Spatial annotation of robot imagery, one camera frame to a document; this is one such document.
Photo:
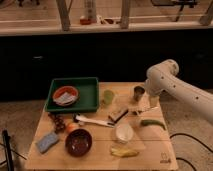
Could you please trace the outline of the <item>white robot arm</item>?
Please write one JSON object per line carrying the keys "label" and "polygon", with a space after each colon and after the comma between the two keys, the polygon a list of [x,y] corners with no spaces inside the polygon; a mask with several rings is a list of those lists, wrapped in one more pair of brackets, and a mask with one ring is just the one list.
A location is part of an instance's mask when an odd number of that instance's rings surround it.
{"label": "white robot arm", "polygon": [[173,59],[151,66],[146,72],[146,92],[155,97],[165,90],[177,100],[194,108],[213,125],[213,94],[178,79],[178,72],[179,65]]}

